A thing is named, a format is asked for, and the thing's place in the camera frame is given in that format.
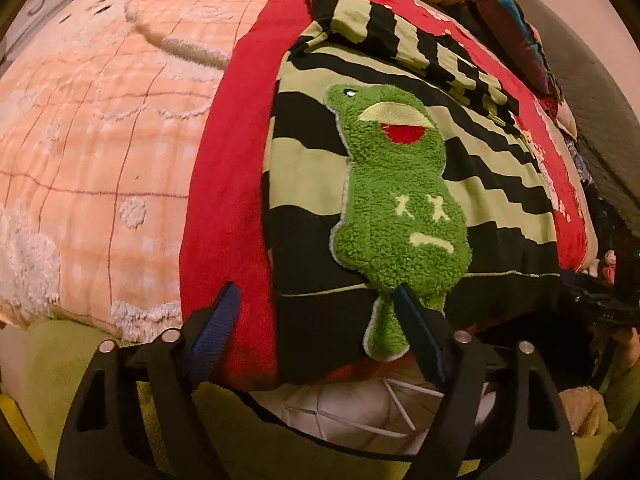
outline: black and green striped sweater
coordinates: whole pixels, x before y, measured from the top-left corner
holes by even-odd
[[[514,116],[518,102],[449,35],[368,0],[309,0],[313,22],[285,54],[264,157],[264,235],[273,263],[282,380],[312,381],[365,355],[378,292],[339,264],[350,154],[325,101],[337,84],[393,85],[419,99],[446,150],[442,175],[472,251],[446,297],[467,327],[552,302],[559,284],[548,189]]]

